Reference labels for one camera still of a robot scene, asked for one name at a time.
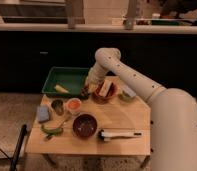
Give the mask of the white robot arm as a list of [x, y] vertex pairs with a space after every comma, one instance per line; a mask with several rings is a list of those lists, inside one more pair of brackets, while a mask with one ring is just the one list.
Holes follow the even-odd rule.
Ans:
[[188, 92], [166, 88], [120, 61], [117, 48], [100, 48], [87, 76], [101, 83], [117, 75], [151, 109], [151, 171], [197, 171], [197, 101]]

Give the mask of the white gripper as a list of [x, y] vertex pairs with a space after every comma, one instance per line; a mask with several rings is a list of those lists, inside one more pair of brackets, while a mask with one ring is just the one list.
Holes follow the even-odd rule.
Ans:
[[96, 62], [89, 70], [85, 80], [87, 86], [101, 84], [107, 74], [107, 69]]

